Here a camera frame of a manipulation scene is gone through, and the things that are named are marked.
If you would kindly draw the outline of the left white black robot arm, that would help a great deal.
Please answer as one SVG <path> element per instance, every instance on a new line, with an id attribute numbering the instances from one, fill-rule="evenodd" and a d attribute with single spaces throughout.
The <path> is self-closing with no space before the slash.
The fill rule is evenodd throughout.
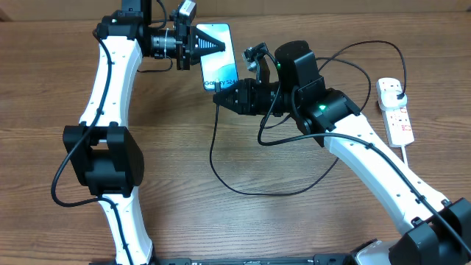
<path id="1" fill-rule="evenodd" d="M 67 151 L 59 172 L 73 166 L 90 199 L 63 202 L 52 181 L 52 199 L 73 208 L 97 202 L 107 218 L 116 248 L 112 264 L 157 264 L 155 247 L 143 220 L 139 186 L 144 155 L 129 131 L 129 108 L 136 74 L 144 57 L 170 59 L 188 70 L 203 55 L 223 52 L 225 44 L 192 24 L 195 1 L 182 1 L 166 15 L 172 29 L 155 26 L 150 1 L 123 1 L 121 9 L 103 17 L 93 31 L 99 43 L 99 65 L 91 97 L 79 123 L 63 131 Z"/>

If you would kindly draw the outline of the blue Samsung Galaxy smartphone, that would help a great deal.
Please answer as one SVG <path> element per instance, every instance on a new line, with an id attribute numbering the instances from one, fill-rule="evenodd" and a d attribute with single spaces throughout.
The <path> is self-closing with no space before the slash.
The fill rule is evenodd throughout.
<path id="1" fill-rule="evenodd" d="M 238 81 L 233 42 L 228 24 L 197 24 L 197 29 L 225 44 L 223 52 L 201 57 L 202 84 L 206 91 L 214 92 L 216 83 L 221 89 L 229 88 Z"/>

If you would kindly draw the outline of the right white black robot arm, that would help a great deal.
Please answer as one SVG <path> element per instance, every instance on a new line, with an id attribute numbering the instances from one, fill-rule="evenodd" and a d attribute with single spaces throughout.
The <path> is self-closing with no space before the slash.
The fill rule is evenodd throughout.
<path id="1" fill-rule="evenodd" d="M 451 202 L 385 145 L 361 109 L 327 88 L 308 44 L 296 40 L 270 54 L 264 44 L 244 52 L 255 78 L 216 87 L 213 101 L 240 115 L 289 114 L 300 139 L 312 138 L 342 160 L 386 209 L 400 239 L 372 240 L 348 254 L 315 255 L 315 264 L 467 264 L 470 203 Z"/>

